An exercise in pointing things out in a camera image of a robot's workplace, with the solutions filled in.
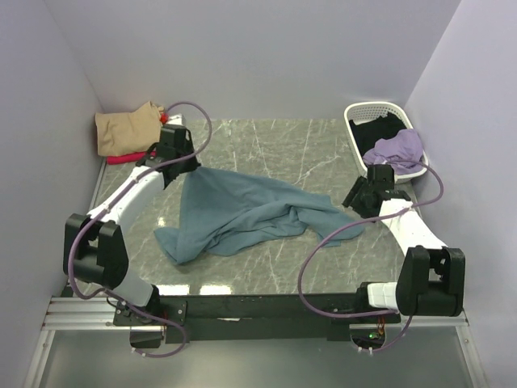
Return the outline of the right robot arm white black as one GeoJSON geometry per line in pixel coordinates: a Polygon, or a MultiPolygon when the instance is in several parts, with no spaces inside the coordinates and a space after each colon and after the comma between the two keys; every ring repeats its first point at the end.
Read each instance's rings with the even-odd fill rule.
{"type": "Polygon", "coordinates": [[[456,317],[463,310],[465,256],[447,247],[419,216],[418,207],[403,190],[395,188],[389,165],[368,167],[343,201],[363,219],[381,221],[405,255],[395,282],[363,283],[355,315],[371,323],[383,310],[409,316],[456,317]]]}

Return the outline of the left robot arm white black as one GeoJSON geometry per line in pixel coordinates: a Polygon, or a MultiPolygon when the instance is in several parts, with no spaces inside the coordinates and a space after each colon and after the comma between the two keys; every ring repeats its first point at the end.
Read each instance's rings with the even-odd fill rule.
{"type": "Polygon", "coordinates": [[[150,325],[163,312],[158,287],[129,269],[124,235],[145,206],[181,174],[200,166],[191,131],[164,124],[159,141],[137,162],[130,176],[87,215],[65,223],[63,270],[69,281],[98,285],[103,292],[133,306],[140,323],[150,325]]]}

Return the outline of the blue t shirt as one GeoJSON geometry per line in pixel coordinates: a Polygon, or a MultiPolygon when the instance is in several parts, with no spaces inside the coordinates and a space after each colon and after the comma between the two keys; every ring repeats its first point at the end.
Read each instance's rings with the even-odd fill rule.
{"type": "Polygon", "coordinates": [[[154,236],[173,264],[201,253],[231,256],[266,241],[295,237],[311,229],[337,246],[364,228],[333,206],[327,195],[304,191],[277,179],[199,167],[183,182],[178,227],[161,227],[154,236]]]}

